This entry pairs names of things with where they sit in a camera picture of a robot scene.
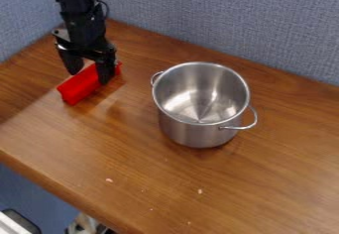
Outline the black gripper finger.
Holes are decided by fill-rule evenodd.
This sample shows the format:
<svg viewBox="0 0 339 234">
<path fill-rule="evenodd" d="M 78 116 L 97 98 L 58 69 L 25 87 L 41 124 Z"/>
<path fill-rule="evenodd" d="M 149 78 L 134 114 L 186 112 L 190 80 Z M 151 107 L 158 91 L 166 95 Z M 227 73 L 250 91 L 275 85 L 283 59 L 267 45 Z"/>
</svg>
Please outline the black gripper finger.
<svg viewBox="0 0 339 234">
<path fill-rule="evenodd" d="M 59 49 L 59 55 L 69 73 L 77 75 L 86 66 L 82 52 L 78 50 Z"/>
<path fill-rule="evenodd" d="M 95 62 L 98 81 L 101 84 L 109 84 L 115 77 L 115 58 L 102 58 Z"/>
</svg>

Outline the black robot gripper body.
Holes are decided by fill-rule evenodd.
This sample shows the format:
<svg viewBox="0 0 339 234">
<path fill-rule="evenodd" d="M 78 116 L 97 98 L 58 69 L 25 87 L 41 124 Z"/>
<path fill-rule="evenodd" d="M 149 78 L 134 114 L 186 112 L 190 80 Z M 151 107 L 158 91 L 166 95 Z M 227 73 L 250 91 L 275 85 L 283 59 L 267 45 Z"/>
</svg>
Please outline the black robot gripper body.
<svg viewBox="0 0 339 234">
<path fill-rule="evenodd" d="M 54 30 L 63 61 L 115 61 L 117 48 L 106 38 L 106 15 L 98 1 L 61 2 L 65 26 Z"/>
</svg>

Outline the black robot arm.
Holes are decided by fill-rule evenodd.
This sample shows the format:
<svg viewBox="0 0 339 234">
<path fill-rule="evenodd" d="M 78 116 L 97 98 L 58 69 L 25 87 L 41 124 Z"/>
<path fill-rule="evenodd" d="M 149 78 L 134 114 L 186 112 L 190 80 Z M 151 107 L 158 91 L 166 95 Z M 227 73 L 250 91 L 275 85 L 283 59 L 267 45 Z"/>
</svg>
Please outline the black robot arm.
<svg viewBox="0 0 339 234">
<path fill-rule="evenodd" d="M 85 59 L 95 62 L 101 84 L 115 77 L 117 47 L 106 38 L 107 3 L 103 0 L 57 0 L 65 27 L 54 30 L 57 49 L 66 69 L 77 75 L 85 68 Z"/>
</svg>

